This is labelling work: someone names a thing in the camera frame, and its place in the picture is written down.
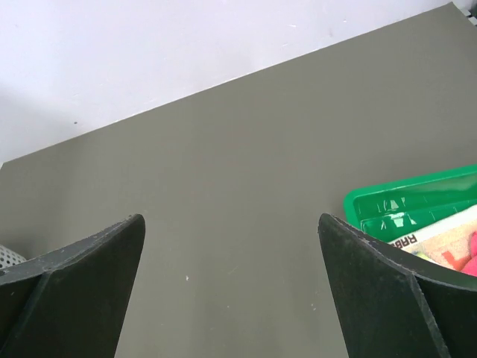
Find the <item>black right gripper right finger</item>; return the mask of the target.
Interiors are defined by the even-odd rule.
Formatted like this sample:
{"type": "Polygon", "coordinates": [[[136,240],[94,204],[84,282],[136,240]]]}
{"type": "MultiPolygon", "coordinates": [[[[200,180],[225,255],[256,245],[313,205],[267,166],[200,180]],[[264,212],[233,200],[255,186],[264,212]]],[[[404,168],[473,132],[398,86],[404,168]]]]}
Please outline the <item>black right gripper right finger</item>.
{"type": "Polygon", "coordinates": [[[324,213],[318,236],[350,357],[475,357],[476,278],[324,213]]]}

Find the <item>pink microfiber towel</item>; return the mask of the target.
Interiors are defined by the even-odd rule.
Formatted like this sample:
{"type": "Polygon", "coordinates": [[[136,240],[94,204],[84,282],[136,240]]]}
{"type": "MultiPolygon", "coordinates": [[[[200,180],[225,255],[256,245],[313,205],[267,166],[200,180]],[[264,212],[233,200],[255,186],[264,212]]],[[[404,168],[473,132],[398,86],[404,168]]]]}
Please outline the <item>pink microfiber towel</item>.
{"type": "Polygon", "coordinates": [[[470,260],[461,270],[462,273],[470,276],[477,276],[477,233],[474,232],[470,238],[470,260]]]}

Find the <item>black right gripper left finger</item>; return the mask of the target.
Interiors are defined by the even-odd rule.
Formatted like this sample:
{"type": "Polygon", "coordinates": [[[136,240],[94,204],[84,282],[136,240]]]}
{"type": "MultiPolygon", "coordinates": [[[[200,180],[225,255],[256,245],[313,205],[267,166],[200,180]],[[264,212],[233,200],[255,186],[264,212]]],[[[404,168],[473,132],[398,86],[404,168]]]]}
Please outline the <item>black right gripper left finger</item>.
{"type": "Polygon", "coordinates": [[[114,357],[145,241],[145,219],[1,269],[2,357],[114,357]]]}

